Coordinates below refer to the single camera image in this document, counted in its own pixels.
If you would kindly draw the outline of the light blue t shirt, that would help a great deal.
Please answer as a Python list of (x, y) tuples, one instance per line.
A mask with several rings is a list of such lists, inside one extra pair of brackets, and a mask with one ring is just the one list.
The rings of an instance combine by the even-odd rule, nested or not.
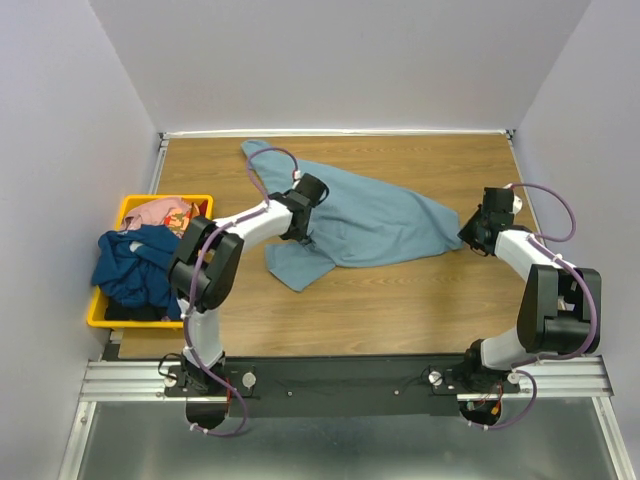
[(310, 242), (264, 248), (269, 272), (296, 292), (336, 267), (385, 266), (462, 247), (458, 214), (432, 199), (330, 165), (298, 166), (329, 189), (311, 213)]

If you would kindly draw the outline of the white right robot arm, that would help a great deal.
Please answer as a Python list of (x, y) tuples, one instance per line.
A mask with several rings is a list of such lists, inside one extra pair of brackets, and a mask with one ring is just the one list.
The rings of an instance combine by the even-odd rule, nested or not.
[(515, 326), (499, 336), (476, 340), (462, 363), (445, 375), (474, 392), (518, 367), (591, 354), (600, 343), (600, 273), (575, 266), (543, 244), (573, 237), (573, 211), (556, 195), (569, 214), (570, 232), (563, 237), (534, 233), (515, 224), (522, 207), (515, 187), (485, 188), (482, 202), (458, 233), (471, 249), (502, 260), (525, 281)]

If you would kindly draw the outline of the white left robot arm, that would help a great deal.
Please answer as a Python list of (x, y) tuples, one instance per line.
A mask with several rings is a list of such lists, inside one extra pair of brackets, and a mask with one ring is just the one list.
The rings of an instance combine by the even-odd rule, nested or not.
[(192, 220), (168, 267), (183, 322), (183, 356), (193, 364), (187, 382), (201, 395), (214, 393), (222, 380), (220, 307), (234, 285), (242, 255), (272, 239), (305, 244), (311, 213), (329, 196), (329, 187), (308, 173), (294, 172), (292, 187), (265, 193), (256, 206), (209, 220)]

